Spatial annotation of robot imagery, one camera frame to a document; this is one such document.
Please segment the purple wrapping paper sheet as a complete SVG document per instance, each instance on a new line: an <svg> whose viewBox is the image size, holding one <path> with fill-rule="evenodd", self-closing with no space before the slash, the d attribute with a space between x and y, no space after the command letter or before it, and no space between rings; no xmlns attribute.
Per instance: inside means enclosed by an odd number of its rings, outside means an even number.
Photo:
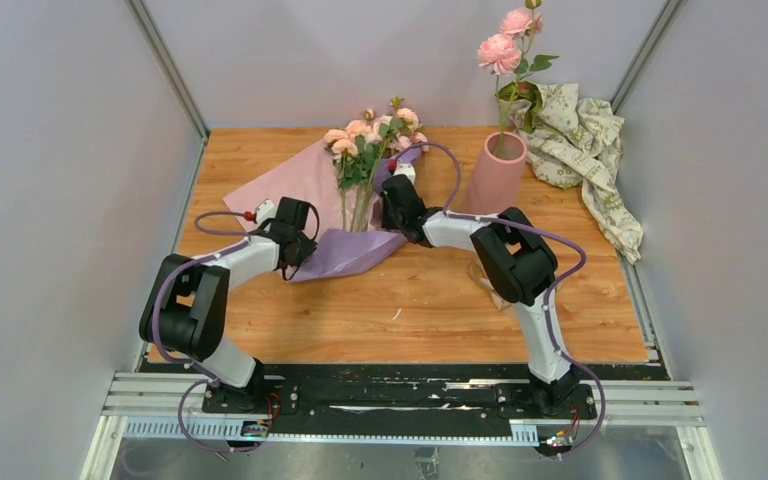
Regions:
<svg viewBox="0 0 768 480"><path fill-rule="evenodd" d="M381 225L380 195L383 182L393 176L399 162L410 162L415 168L415 162L422 153L419 147L410 148L405 153L397 154L388 164L377 167L372 190L376 194L376 204L371 210L374 225ZM370 229L364 232L348 232L328 229L319 237L315 252L289 282L300 283L359 275L383 262L406 243L407 239L397 231Z"/></svg>

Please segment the purple flower bouquet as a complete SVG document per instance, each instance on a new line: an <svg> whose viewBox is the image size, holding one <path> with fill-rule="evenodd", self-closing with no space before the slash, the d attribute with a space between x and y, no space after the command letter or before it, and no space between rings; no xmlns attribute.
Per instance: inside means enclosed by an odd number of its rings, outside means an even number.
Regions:
<svg viewBox="0 0 768 480"><path fill-rule="evenodd" d="M389 107L380 115L366 109L359 119L330 129L323 137L335 170L342 227L350 232L363 232L370 225L376 173L386 170L392 159L402 161L428 150L420 118L405 106L405 99L393 97Z"/></svg>

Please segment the pink cylindrical vase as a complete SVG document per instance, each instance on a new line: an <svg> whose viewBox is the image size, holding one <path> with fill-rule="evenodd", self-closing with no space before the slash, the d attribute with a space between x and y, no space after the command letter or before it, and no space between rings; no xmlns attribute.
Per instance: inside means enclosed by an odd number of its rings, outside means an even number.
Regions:
<svg viewBox="0 0 768 480"><path fill-rule="evenodd" d="M494 132L485 139L459 206L470 214L496 214L518 198L527 145L516 133Z"/></svg>

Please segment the beige ribbon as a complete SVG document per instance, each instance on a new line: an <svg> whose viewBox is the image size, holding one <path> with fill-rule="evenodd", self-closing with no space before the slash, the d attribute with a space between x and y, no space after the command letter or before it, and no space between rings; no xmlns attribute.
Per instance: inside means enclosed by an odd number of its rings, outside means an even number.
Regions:
<svg viewBox="0 0 768 480"><path fill-rule="evenodd" d="M486 271L477 259L473 259L467 266L467 275L471 281L483 291L497 311L504 312L511 307L511 303L504 300L492 286Z"/></svg>

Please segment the pink wrapping paper sheet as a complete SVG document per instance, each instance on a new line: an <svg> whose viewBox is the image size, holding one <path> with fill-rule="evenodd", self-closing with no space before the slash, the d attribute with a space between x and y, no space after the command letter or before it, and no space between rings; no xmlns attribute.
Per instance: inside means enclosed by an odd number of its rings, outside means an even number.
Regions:
<svg viewBox="0 0 768 480"><path fill-rule="evenodd" d="M275 204L281 197L305 200L313 204L320 215L319 237L328 229L345 230L342 227L341 200L337 191L332 159L325 151L325 143L318 140L291 158L256 176L223 197L232 211L253 212L265 199ZM378 229L373 224L367 230Z"/></svg>

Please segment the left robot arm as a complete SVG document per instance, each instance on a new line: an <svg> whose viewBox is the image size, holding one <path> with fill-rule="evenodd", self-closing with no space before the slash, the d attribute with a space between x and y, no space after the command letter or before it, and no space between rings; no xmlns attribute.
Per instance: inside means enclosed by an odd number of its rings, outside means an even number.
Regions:
<svg viewBox="0 0 768 480"><path fill-rule="evenodd" d="M277 210L236 243L213 253L170 254L159 267L140 318L140 338L161 356L195 369L207 393L243 413L270 407L264 365L225 333L229 294L260 275L279 272L290 281L317 248L307 223L321 224L311 203L283 197Z"/></svg>

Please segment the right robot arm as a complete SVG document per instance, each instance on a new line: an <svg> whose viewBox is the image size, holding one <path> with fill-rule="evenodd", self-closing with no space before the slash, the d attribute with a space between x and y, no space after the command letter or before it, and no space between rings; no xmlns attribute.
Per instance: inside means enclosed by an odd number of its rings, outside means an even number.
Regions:
<svg viewBox="0 0 768 480"><path fill-rule="evenodd" d="M384 181L381 198L384 227L413 244L475 253L493 291L511 305L527 344L529 386L501 399L546 418L566 413L596 418L592 392L580 382L583 372L571 361L557 321L557 257L523 212L510 207L474 216L431 208L404 174Z"/></svg>

